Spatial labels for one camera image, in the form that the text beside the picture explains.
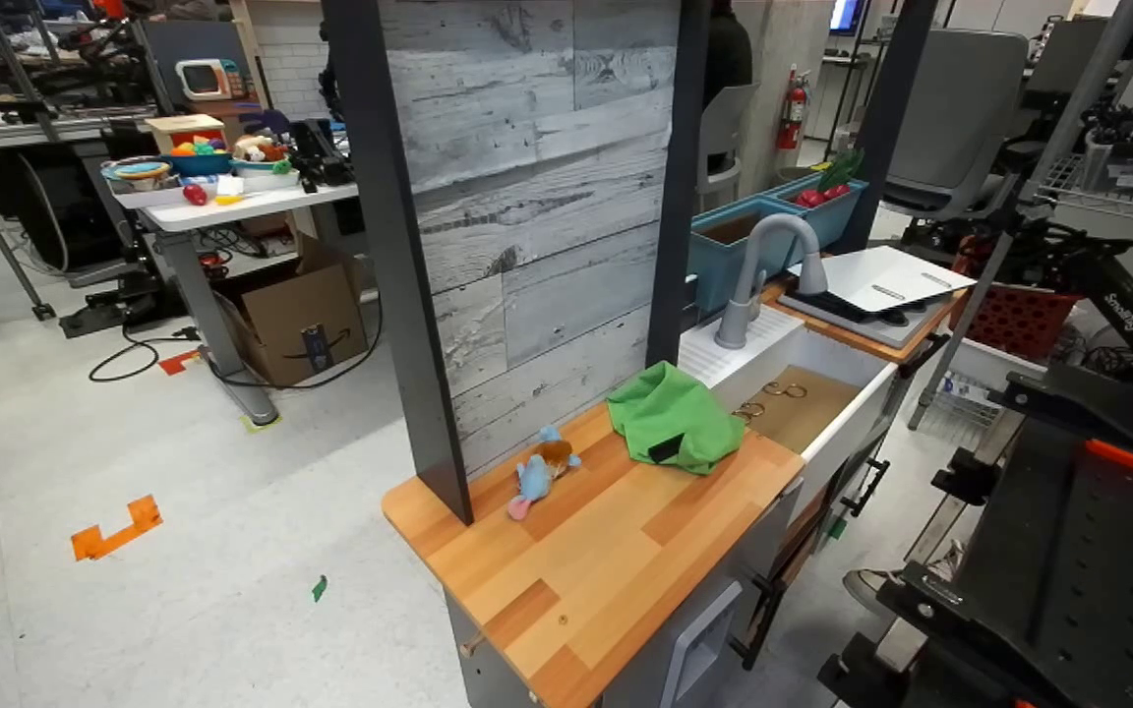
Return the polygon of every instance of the red object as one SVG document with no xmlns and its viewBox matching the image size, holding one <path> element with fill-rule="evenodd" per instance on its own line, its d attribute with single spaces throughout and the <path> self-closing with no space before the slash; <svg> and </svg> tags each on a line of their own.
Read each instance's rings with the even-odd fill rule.
<svg viewBox="0 0 1133 708">
<path fill-rule="evenodd" d="M 1133 475 L 1133 449 L 1122 449 L 1122 445 L 1111 445 L 1111 441 L 1095 437 L 1095 441 L 1083 445 L 1083 455 Z"/>
<path fill-rule="evenodd" d="M 176 374 L 184 374 L 184 365 L 189 365 L 197 354 L 199 354 L 199 352 L 184 352 L 184 354 L 176 354 L 176 360 L 164 360 L 161 369 L 164 369 L 169 377 L 176 377 Z"/>
<path fill-rule="evenodd" d="M 801 189 L 801 193 L 796 193 L 796 206 L 801 206 L 801 209 L 822 209 L 822 206 L 831 206 L 831 201 L 841 201 L 844 193 L 850 193 L 844 184 Z"/>
<path fill-rule="evenodd" d="M 125 0 L 89 0 L 89 8 L 105 19 L 130 15 Z"/>
<path fill-rule="evenodd" d="M 968 326 L 968 339 L 1028 361 L 1046 361 L 1062 343 L 1073 305 L 1073 294 L 1039 289 L 991 289 L 983 312 Z"/>
<path fill-rule="evenodd" d="M 199 181 L 184 181 L 182 197 L 184 197 L 189 206 L 207 206 L 207 189 L 203 189 Z"/>
<path fill-rule="evenodd" d="M 779 152 L 792 152 L 801 147 L 801 122 L 808 122 L 808 74 L 792 71 L 788 96 L 779 104 L 779 122 L 776 122 Z"/>
</svg>

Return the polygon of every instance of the cardboard box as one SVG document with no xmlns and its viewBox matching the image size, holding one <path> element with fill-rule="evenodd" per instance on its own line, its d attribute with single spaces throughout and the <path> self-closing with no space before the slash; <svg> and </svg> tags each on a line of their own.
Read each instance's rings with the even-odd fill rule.
<svg viewBox="0 0 1133 708">
<path fill-rule="evenodd" d="M 218 293 L 227 298 L 245 360 L 274 390 L 367 352 L 357 272 L 311 239 L 294 265 L 227 278 Z"/>
</svg>

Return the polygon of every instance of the wooden butcher block countertop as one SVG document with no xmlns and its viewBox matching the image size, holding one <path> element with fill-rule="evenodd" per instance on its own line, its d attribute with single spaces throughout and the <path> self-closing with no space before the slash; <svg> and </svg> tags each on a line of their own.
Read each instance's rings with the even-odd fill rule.
<svg viewBox="0 0 1133 708">
<path fill-rule="evenodd" d="M 420 483 L 393 488 L 385 520 L 544 706 L 593 706 L 801 461 L 749 432 L 707 480 L 629 461 L 598 404 L 564 429 L 583 468 L 527 522 L 511 522 L 515 466 L 473 483 L 463 527 Z"/>
</svg>

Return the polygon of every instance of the white tray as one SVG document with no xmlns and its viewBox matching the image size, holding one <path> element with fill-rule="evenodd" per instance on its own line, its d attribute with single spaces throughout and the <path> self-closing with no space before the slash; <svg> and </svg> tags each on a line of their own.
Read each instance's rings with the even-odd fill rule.
<svg viewBox="0 0 1133 708">
<path fill-rule="evenodd" d="M 928 305 L 974 282 L 964 278 L 960 272 L 936 268 L 898 249 L 841 252 L 826 255 L 822 265 L 831 294 L 865 315 Z"/>
</svg>

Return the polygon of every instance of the green cloth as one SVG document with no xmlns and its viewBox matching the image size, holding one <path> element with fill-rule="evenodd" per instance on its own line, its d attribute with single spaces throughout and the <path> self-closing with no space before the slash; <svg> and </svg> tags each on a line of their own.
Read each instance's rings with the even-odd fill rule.
<svg viewBox="0 0 1133 708">
<path fill-rule="evenodd" d="M 606 404 L 635 461 L 691 475 L 707 475 L 749 432 L 707 387 L 663 361 L 627 383 Z"/>
</svg>

